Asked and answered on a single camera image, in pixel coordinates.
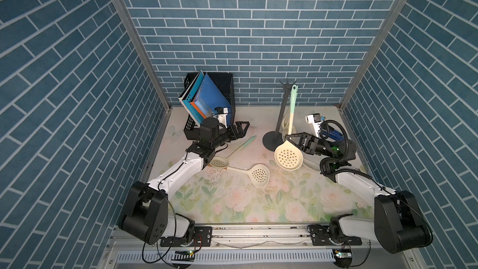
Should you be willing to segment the dark grey utensil rack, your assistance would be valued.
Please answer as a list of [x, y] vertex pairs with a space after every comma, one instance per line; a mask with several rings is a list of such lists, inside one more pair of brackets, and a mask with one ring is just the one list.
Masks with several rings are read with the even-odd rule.
[[296, 85], [296, 81], [289, 82], [288, 80], [286, 82], [280, 82], [281, 88], [283, 90], [283, 98], [280, 106], [280, 112], [278, 115], [278, 119], [276, 122], [276, 127], [275, 130], [271, 132], [267, 132], [263, 138], [262, 138], [262, 143], [264, 147], [269, 150], [269, 151], [275, 151], [277, 147], [279, 147], [281, 144], [283, 144], [283, 136], [280, 132], [281, 129], [281, 123], [285, 114], [285, 109], [286, 109], [286, 104], [288, 102], [288, 98], [291, 94], [292, 88]]

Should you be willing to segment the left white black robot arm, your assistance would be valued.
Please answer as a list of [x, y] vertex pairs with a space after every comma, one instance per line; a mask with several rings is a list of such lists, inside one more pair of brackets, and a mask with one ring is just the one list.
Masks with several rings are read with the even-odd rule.
[[205, 119], [197, 139], [176, 164], [158, 177], [146, 183], [137, 181], [130, 187], [118, 219], [119, 229], [149, 245], [163, 238], [190, 244], [195, 222], [177, 214], [171, 198], [209, 165], [217, 148], [244, 138], [249, 126], [249, 122], [235, 122], [225, 127], [216, 118]]

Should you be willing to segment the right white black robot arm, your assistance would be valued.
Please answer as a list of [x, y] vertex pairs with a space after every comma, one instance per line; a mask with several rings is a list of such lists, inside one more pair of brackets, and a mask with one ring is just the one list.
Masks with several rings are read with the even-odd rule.
[[319, 172], [373, 208], [372, 219], [362, 219], [351, 213], [334, 216], [328, 228], [331, 242], [372, 240], [391, 254], [432, 244], [433, 231], [411, 192], [388, 188], [351, 166], [349, 162], [356, 156], [353, 141], [348, 138], [327, 141], [309, 133], [292, 134], [286, 139], [304, 154], [323, 156]]

